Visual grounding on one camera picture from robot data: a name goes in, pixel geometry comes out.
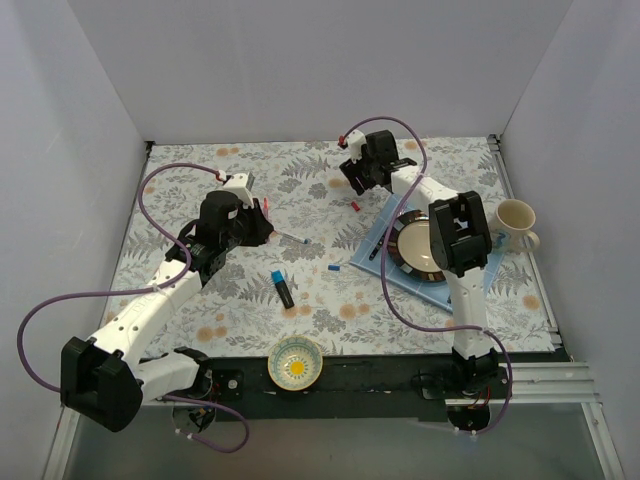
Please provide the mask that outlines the white blue marker pen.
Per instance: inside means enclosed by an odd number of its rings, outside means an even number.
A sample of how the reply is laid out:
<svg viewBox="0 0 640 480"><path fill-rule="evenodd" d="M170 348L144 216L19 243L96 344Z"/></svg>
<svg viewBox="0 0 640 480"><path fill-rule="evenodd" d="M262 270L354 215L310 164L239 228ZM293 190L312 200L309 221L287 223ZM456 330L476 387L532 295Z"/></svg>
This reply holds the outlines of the white blue marker pen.
<svg viewBox="0 0 640 480"><path fill-rule="evenodd" d="M298 235L290 234L280 230L276 230L276 233L280 235L282 238L285 238L303 245L308 245L311 243L311 240L309 238L303 238Z"/></svg>

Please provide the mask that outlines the black blue highlighter pen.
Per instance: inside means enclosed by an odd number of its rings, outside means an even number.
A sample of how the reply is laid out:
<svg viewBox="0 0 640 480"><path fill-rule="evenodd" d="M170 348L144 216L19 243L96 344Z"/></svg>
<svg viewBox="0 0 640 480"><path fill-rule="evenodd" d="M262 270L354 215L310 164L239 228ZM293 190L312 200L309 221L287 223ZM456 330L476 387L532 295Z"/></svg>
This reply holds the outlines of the black blue highlighter pen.
<svg viewBox="0 0 640 480"><path fill-rule="evenodd" d="M271 278L280 300L286 310L295 306L284 276L279 270L271 272Z"/></svg>

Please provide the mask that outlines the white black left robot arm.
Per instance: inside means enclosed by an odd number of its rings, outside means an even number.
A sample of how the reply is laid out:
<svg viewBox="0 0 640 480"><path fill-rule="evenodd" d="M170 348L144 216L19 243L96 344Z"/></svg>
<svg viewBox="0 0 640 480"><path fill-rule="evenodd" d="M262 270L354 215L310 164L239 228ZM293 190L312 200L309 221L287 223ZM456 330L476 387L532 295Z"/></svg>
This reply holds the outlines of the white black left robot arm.
<svg viewBox="0 0 640 480"><path fill-rule="evenodd" d="M118 432L151 400L174 392L205 398L213 386L205 354L179 347L152 360L143 355L182 305L224 267L229 252L261 246L272 231L257 198L224 190L208 193L198 218L180 231L166 253L149 292L88 339L74 337L63 347L63 405Z"/></svg>

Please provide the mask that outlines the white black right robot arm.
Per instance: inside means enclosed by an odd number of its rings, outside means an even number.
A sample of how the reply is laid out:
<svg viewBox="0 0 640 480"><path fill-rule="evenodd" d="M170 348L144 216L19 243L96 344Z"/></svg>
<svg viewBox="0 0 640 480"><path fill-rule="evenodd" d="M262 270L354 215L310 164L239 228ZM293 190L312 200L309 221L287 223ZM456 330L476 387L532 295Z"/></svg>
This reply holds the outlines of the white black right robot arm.
<svg viewBox="0 0 640 480"><path fill-rule="evenodd" d="M430 234L416 244L429 246L447 282L454 324L428 328L401 322L426 333L452 332L448 384L464 397L479 395L499 373L496 341L486 315L484 278L492 243L481 197L475 191L446 187L426 174L425 165L400 158L388 130L364 134L353 128L338 145L349 151L340 170L357 194L380 186L401 197L386 227L383 248L406 204L427 214Z"/></svg>

